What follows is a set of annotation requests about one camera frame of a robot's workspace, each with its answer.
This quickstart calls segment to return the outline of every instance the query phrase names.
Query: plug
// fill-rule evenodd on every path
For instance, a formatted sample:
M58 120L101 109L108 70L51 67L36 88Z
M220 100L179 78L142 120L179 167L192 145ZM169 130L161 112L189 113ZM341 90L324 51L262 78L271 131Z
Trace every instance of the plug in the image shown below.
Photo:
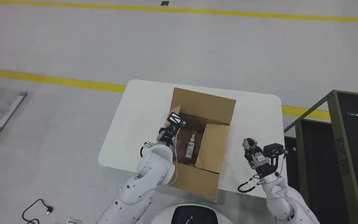
M50 214L52 211L53 211L53 207L51 207L51 206L47 206L47 212L46 212L46 214Z

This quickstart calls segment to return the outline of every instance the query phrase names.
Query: white bottle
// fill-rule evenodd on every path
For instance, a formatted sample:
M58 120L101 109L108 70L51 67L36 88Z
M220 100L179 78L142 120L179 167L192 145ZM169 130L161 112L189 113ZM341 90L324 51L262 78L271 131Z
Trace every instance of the white bottle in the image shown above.
M195 148L195 134L191 134L190 140L186 145L185 157L188 159L192 158L192 154Z

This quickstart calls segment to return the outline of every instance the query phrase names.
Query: yellow floor line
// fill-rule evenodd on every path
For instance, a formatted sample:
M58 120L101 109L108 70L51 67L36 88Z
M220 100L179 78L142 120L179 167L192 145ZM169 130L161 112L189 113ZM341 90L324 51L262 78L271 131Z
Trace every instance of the yellow floor line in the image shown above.
M279 18L286 20L312 20L312 21L331 21L331 22L358 22L358 17L341 16L318 16L318 15L291 15L280 13L264 12L244 12L244 11L225 11L225 10L202 10L196 8L171 8L171 7L149 7L149 6L116 6L105 4L81 4L66 2L31 2L31 1L3 1L0 4L20 4L27 6L53 6L69 8L99 8L106 10L131 10L131 11L151 11L151 12L177 12L177 13L196 13L211 14L222 16L247 16L262 18Z
M14 78L16 80L26 80L31 82L43 82L62 86L73 86L79 88L90 88L92 90L103 90L110 92L121 92L125 90L124 85L117 85L103 82L91 82L84 80L74 80L71 78L59 78L51 76L43 76L40 74L25 74L18 72L0 71L0 77Z
M71 78L59 78L59 77L43 76L40 74L25 74L25 73L9 72L9 71L0 71L0 77L13 78L16 80L25 80L30 82L42 82L42 83L49 83L49 84L62 85L62 86L89 88L91 90L102 90L102 91L120 92L120 93L124 93L126 87L125 85L117 85L112 83L91 82L91 81L84 81L84 80L74 80ZM297 108L295 106L282 106L282 113L290 116L301 116L307 110L308 110L307 108ZM329 112L325 110L315 110L308 117L313 119L330 120Z

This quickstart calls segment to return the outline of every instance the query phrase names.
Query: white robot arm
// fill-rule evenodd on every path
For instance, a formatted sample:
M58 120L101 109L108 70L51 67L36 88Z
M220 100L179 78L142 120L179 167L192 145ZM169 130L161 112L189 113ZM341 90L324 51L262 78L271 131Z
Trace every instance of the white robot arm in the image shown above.
M276 217L277 223L319 224L316 216L308 208L301 194L288 186L285 179L276 172L279 156L287 153L283 146L275 143L265 146L261 150L257 146L257 142L252 138L245 139L243 146L245 158L249 162L250 167L258 173L256 175L256 178L259 179L257 185L262 185L267 195L267 208ZM248 190L241 190L241 187L247 183L239 186L239 192L246 193L254 189L253 187Z
M149 146L150 151L139 161L138 175L129 179L119 190L117 198L101 215L97 224L136 223L152 203L157 185L169 183L175 171L173 146L185 122L175 113L169 116L168 121L170 125L160 129L156 144L144 144Z

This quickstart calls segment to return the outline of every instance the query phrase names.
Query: cardboard box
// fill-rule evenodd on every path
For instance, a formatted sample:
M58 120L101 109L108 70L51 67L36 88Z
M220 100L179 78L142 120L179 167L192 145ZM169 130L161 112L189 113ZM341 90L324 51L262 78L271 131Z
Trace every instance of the cardboard box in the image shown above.
M170 112L185 120L178 134L177 179L171 185L216 200L236 100L174 88ZM184 157L192 133L196 134L191 160Z

